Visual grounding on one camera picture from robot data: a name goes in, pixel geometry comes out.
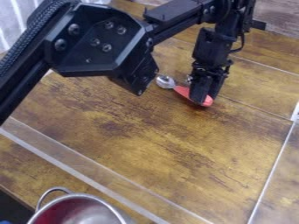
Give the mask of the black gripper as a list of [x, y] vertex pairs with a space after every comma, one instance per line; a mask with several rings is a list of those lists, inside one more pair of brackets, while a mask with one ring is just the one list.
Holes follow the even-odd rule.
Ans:
[[227, 79], [232, 44], [234, 37], [218, 29], [200, 29], [192, 51], [189, 99], [201, 106], [212, 104]]

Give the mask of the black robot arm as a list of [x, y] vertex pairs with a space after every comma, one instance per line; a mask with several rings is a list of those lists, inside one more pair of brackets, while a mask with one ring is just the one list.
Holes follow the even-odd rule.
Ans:
[[193, 25], [191, 84], [184, 97], [208, 107], [252, 27], [256, 0], [171, 0], [140, 18], [81, 0], [43, 0], [27, 29], [0, 59], [0, 125], [48, 71], [64, 77], [107, 76], [140, 95], [159, 68], [155, 46]]

